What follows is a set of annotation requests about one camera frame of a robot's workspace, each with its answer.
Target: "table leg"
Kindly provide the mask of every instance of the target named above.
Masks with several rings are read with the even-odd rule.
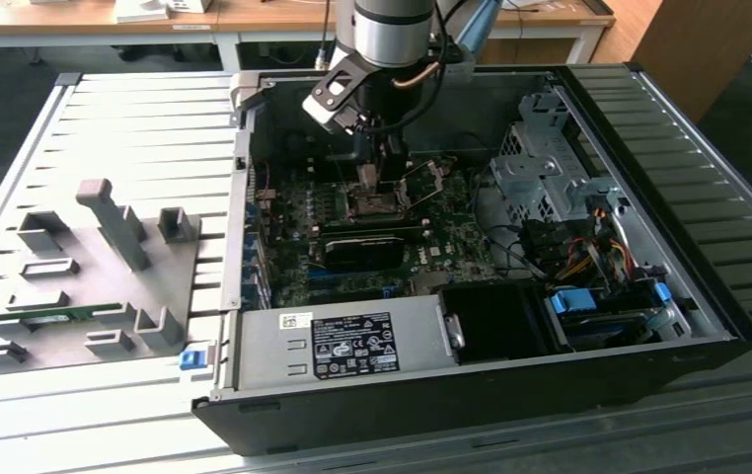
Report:
[[[214,35],[214,40],[220,48],[222,70],[228,72],[241,72],[241,56],[238,55],[241,36],[237,33],[221,33]]]
[[[584,28],[581,35],[574,41],[572,53],[569,54],[569,59],[566,60],[569,64],[588,64],[590,62],[590,57],[594,54],[594,49],[597,48],[604,28],[604,26]]]

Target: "cable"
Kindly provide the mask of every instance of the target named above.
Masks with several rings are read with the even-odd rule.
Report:
[[[504,10],[506,12],[516,12],[516,15],[518,15],[518,38],[516,39],[516,53],[512,58],[512,63],[518,64],[518,52],[521,52],[521,40],[524,40],[524,20],[521,19],[521,13],[538,13],[540,10],[536,8],[524,9],[516,5],[512,0],[506,0],[506,3],[514,8],[504,8]]]
[[[626,276],[632,278],[634,264],[633,264],[633,258],[629,255],[629,251],[626,250],[626,247],[624,247],[624,244],[618,243],[614,239],[609,239],[609,244],[612,245],[612,248],[621,253],[621,256],[624,257],[624,267],[626,269]]]
[[[266,194],[269,190],[269,161],[265,161],[265,171],[268,172],[268,178],[265,180],[265,194]]]
[[[385,134],[385,133],[392,133],[397,130],[401,130],[402,128],[405,128],[410,123],[413,123],[420,117],[422,117],[422,115],[428,112],[428,110],[430,109],[430,106],[433,106],[433,103],[437,100],[437,96],[440,95],[440,90],[442,89],[442,82],[445,80],[445,51],[448,49],[449,46],[449,34],[445,31],[445,19],[442,18],[442,11],[440,10],[440,5],[434,3],[434,11],[437,12],[437,21],[440,22],[440,37],[441,37],[441,49],[440,49],[440,57],[437,58],[437,62],[440,63],[440,75],[437,76],[437,82],[434,84],[434,89],[433,92],[430,94],[430,96],[428,97],[428,102],[425,103],[425,105],[422,107],[420,107],[414,113],[412,113],[409,116],[406,116],[405,118],[402,118],[400,121],[397,121],[396,123],[390,124],[390,125],[385,125],[381,127],[370,127],[370,126],[365,126],[362,125],[358,128],[358,131],[362,133],[368,133],[368,134]]]
[[[469,0],[460,0],[460,2],[457,2],[454,4],[454,6],[452,7],[452,9],[449,10],[449,13],[445,14],[445,24],[449,24],[449,21],[452,20],[452,17],[454,16],[454,14],[457,13],[457,11],[464,7],[464,5],[466,5],[466,2]]]
[[[332,10],[332,0],[325,0],[325,18],[322,19],[322,40],[320,41],[320,50],[325,51],[325,38],[328,37],[328,14]]]
[[[504,254],[506,254],[506,257],[512,257],[513,259],[516,259],[516,262],[518,262],[521,264],[521,266],[528,269],[530,271],[530,273],[542,281],[548,279],[548,275],[545,275],[545,272],[542,272],[538,267],[536,267],[536,265],[533,265],[530,263],[530,261],[526,259],[526,257],[521,254],[517,254],[516,252],[513,252],[510,250],[510,247],[506,247],[504,244],[501,244],[497,240],[494,240],[489,234],[488,234],[488,230],[490,230],[492,228],[497,228],[497,226],[490,227],[490,229],[484,229],[484,227],[481,226],[481,221],[478,220],[478,197],[481,194],[481,183],[484,182],[484,174],[485,172],[489,171],[489,166],[486,166],[484,168],[482,174],[478,176],[478,184],[476,185],[476,190],[474,190],[474,196],[472,199],[472,215],[474,217],[476,220],[476,226],[478,227],[478,229],[481,230],[481,233],[485,236],[485,239],[489,241],[489,243],[492,245],[494,245],[494,247],[497,247]]]
[[[518,15],[518,38],[516,39],[516,52],[512,55],[512,63],[518,64],[518,53],[521,52],[521,41],[524,40],[524,20],[521,20],[521,8],[516,5],[516,15]]]
[[[584,258],[569,270],[562,270],[557,274],[557,280],[564,281],[566,278],[574,276],[580,272],[582,272],[593,263],[590,257]]]
[[[489,145],[485,144],[484,140],[478,137],[478,135],[473,131],[468,131],[468,130],[458,131],[453,135],[452,142],[449,143],[449,147],[446,149],[456,151],[457,145],[460,144],[460,143],[454,143],[456,141],[458,141],[456,138],[461,136],[468,136],[469,138],[472,138],[481,146],[481,149],[490,150]]]

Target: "black wire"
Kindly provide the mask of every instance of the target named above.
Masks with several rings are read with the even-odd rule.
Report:
[[[518,53],[521,52],[521,41],[524,40],[524,21],[521,20],[521,9],[516,6],[516,14],[518,15],[518,39],[516,40],[516,53],[512,56],[512,63],[518,64]]]
[[[484,182],[484,177],[485,177],[485,173],[490,171],[490,167],[486,166],[484,168],[484,171],[481,173],[481,175],[478,176],[478,183],[476,185],[476,191],[474,191],[474,196],[472,199],[472,214],[476,220],[476,226],[478,227],[478,229],[481,230],[481,233],[484,234],[486,240],[489,241],[489,243],[492,245],[494,245],[494,247],[497,247],[504,254],[506,254],[506,257],[512,257],[513,259],[516,259],[516,262],[518,262],[518,264],[521,264],[521,266],[528,269],[530,271],[530,273],[542,281],[548,280],[548,276],[545,275],[545,273],[538,269],[538,267],[536,267],[536,265],[533,265],[533,263],[526,259],[526,257],[521,254],[517,254],[516,252],[512,251],[510,247],[506,247],[504,244],[501,244],[497,240],[494,240],[492,238],[492,236],[488,234],[488,231],[490,229],[484,229],[484,227],[481,226],[481,221],[478,220],[478,197],[481,195],[481,183]]]
[[[437,100],[437,96],[440,95],[440,90],[442,89],[442,82],[445,79],[445,52],[449,46],[449,34],[445,31],[445,19],[442,18],[442,12],[440,11],[440,5],[434,3],[434,11],[437,12],[437,21],[440,22],[440,37],[442,48],[440,49],[440,57],[437,58],[437,62],[440,63],[440,73],[437,75],[437,82],[434,84],[434,89],[428,97],[428,102],[422,107],[420,107],[413,114],[402,118],[396,123],[381,126],[381,127],[370,127],[370,126],[361,126],[358,131],[368,134],[384,134],[392,133],[397,130],[405,128],[410,123],[413,123],[430,109],[433,103]]]
[[[485,141],[478,137],[478,135],[473,131],[461,130],[453,135],[454,138],[457,138],[460,136],[468,136],[468,137],[473,138],[484,150],[492,149],[492,148],[489,148],[489,145],[485,144]],[[457,148],[457,145],[460,143],[454,143],[456,141],[458,141],[458,140],[453,139],[450,146],[449,146],[452,151],[457,151],[456,148]]]
[[[325,18],[322,19],[322,41],[320,42],[320,49],[325,51],[325,39],[328,37],[328,14],[332,10],[332,0],[325,0]]]
[[[457,13],[457,10],[460,10],[464,5],[466,5],[466,2],[469,0],[460,0],[460,2],[457,2],[454,4],[454,6],[452,7],[452,9],[449,10],[449,13],[445,14],[445,24],[449,24],[449,21],[452,20],[452,17],[454,16],[454,14]]]
[[[516,39],[516,53],[512,58],[512,63],[518,64],[518,52],[521,51],[521,40],[524,39],[524,21],[521,20],[521,12],[528,13],[538,13],[537,9],[522,9],[518,5],[512,3],[512,0],[506,0],[506,3],[510,4],[514,8],[516,15],[518,15],[518,38]]]

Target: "warning label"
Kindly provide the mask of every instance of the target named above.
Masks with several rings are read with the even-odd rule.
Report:
[[[313,366],[318,379],[398,370],[389,313],[314,319]]]

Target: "robotic arm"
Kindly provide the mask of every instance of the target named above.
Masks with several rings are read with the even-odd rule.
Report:
[[[465,62],[484,46],[501,0],[481,0],[460,47],[449,40],[446,17],[468,1],[444,2],[453,4],[444,16],[436,0],[338,0],[332,69],[302,108],[329,131],[354,136],[358,176],[368,189],[377,185],[381,160],[406,158],[404,127],[433,104],[449,63]],[[420,106],[421,85],[432,76],[434,90]]]

